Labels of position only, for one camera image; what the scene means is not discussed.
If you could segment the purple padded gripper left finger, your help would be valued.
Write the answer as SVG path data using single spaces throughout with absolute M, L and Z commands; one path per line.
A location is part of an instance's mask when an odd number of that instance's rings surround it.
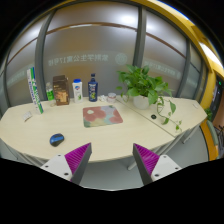
M 79 185 L 91 153 L 91 144 L 87 143 L 70 151 L 66 155 L 57 154 L 42 165 L 41 168 L 49 173 Z

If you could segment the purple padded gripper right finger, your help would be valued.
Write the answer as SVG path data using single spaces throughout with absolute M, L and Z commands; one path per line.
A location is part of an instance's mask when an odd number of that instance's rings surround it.
M 157 155 L 136 143 L 133 144 L 133 156 L 143 185 L 148 185 L 181 170 L 181 167 L 168 155 Z

